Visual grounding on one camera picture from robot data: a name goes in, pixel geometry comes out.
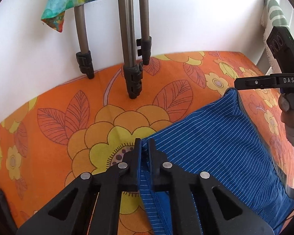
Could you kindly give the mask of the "right gloved hand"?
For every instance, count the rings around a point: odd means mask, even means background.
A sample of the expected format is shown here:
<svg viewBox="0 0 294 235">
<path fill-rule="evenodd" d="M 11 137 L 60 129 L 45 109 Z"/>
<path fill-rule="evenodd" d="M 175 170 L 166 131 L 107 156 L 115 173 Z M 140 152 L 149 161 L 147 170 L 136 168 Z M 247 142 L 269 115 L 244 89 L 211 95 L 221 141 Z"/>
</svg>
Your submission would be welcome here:
<svg viewBox="0 0 294 235">
<path fill-rule="evenodd" d="M 279 108 L 281 112 L 281 121 L 285 126 L 285 133 L 287 140 L 294 147 L 294 109 L 292 104 L 294 102 L 294 94 L 281 94 L 278 99 Z"/>
</svg>

